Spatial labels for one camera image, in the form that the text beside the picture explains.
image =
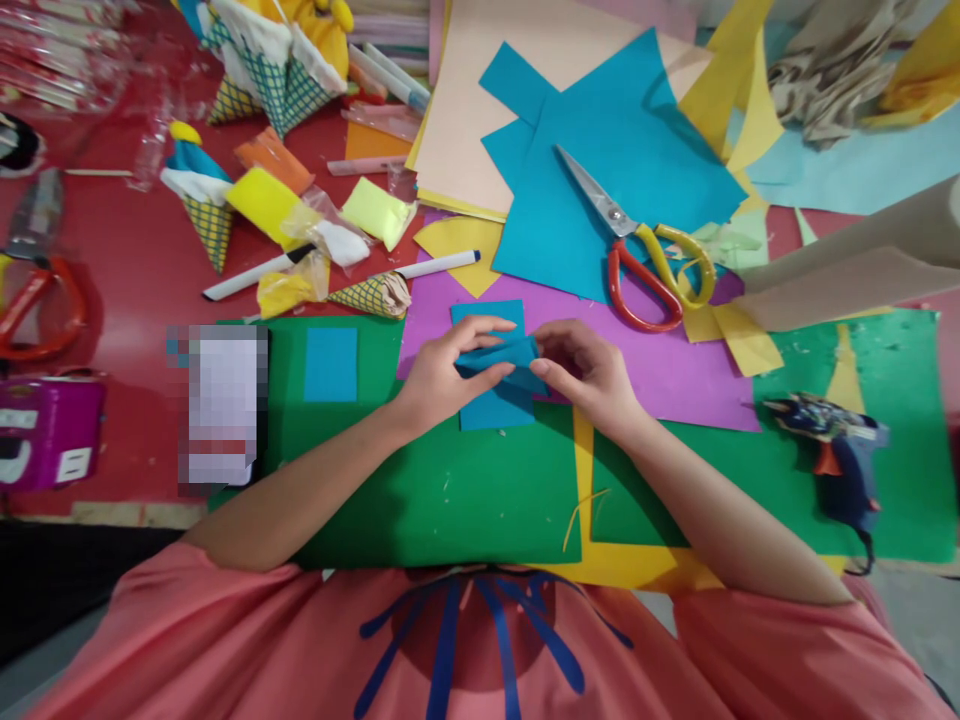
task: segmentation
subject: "person's left hand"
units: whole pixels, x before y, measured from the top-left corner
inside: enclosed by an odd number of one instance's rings
[[[470,401],[492,390],[514,371],[511,363],[497,363],[472,378],[464,379],[454,367],[462,353],[503,342],[493,331],[510,332],[516,323],[489,315],[470,315],[454,325],[443,337],[423,344],[407,382],[390,403],[406,429],[417,437]]]

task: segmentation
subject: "green foam sheet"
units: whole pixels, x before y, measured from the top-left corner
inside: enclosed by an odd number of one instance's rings
[[[757,377],[757,402],[807,391],[825,395],[836,366],[838,323],[772,335],[786,366]],[[874,452],[883,512],[874,533],[877,557],[947,562],[957,540],[957,496],[937,369],[937,315],[897,310],[845,321],[857,355],[867,412],[890,427]],[[817,510],[817,443],[780,429],[758,409],[763,432],[665,423],[818,553],[862,555],[853,530]],[[599,542],[683,547],[688,543],[629,459],[599,433],[592,537]]]
[[[356,423],[402,387],[403,323],[281,318],[268,326],[265,472]],[[318,327],[359,330],[357,403],[303,401],[307,330]],[[535,424],[504,435],[463,433],[450,418],[390,457],[294,560],[306,569],[579,561],[579,520],[563,552],[577,505],[572,412],[536,403],[535,414]],[[220,493],[211,508],[235,492]]]

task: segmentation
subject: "white marker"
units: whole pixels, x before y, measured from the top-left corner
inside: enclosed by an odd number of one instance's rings
[[[465,250],[462,253],[445,255],[444,257],[427,260],[426,262],[417,263],[416,265],[397,268],[393,270],[393,272],[400,273],[407,280],[413,280],[413,278],[420,277],[421,275],[430,275],[431,273],[442,272],[443,270],[453,270],[453,268],[463,267],[464,265],[472,265],[479,259],[479,250]]]
[[[207,300],[212,300],[216,302],[217,300],[223,300],[228,295],[233,295],[235,292],[240,292],[244,288],[248,288],[251,285],[256,285],[260,282],[260,278],[266,275],[268,272],[283,272],[288,268],[292,268],[298,262],[303,260],[311,250],[316,250],[316,245],[307,243],[303,247],[298,247],[296,250],[291,250],[286,255],[281,255],[280,257],[275,257],[273,260],[267,260],[261,265],[257,265],[255,268],[250,268],[239,275],[234,275],[229,280],[224,280],[222,283],[217,283],[213,287],[207,288],[203,291],[203,296]]]

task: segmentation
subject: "person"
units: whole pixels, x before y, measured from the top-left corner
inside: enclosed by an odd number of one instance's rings
[[[809,547],[644,411],[620,351],[579,321],[536,331],[532,370],[623,448],[726,588],[674,598],[678,639],[629,591],[540,570],[289,564],[388,456],[514,369],[454,367],[513,328],[468,317],[426,343],[394,400],[131,570],[32,717],[952,717]]]

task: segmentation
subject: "yellow scissors handle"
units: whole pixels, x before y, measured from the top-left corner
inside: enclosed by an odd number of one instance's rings
[[[657,235],[676,243],[683,250],[685,256],[691,258],[700,266],[700,294],[693,300],[681,292],[680,286],[677,284],[677,278],[674,277],[673,271],[670,269],[670,263],[667,262],[666,253],[663,252],[663,247],[657,240]],[[643,240],[643,244],[646,246],[647,252],[650,253],[650,258],[653,260],[653,265],[657,268],[657,273],[663,280],[663,284],[680,299],[684,308],[699,310],[710,302],[710,298],[713,297],[713,290],[717,286],[717,269],[713,265],[713,260],[700,246],[700,243],[685,232],[668,225],[657,225],[653,230],[646,225],[640,225],[637,228],[637,236]]]

